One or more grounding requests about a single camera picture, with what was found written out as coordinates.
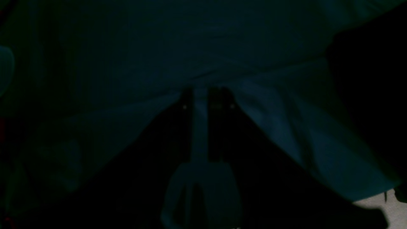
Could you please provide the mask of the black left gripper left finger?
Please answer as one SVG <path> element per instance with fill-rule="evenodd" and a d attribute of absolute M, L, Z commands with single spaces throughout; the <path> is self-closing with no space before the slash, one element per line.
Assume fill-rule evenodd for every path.
<path fill-rule="evenodd" d="M 170 178 L 191 160 L 193 103 L 188 88 L 84 186 L 19 220 L 19 228 L 163 228 L 160 214 Z"/>

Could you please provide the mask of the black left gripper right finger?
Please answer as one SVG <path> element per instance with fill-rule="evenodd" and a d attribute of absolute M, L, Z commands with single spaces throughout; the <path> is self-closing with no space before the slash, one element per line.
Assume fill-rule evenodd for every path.
<path fill-rule="evenodd" d="M 351 204 L 298 165 L 237 105 L 225 87 L 208 90 L 208 159 L 230 166 L 243 229 L 386 229 L 380 209 Z"/>

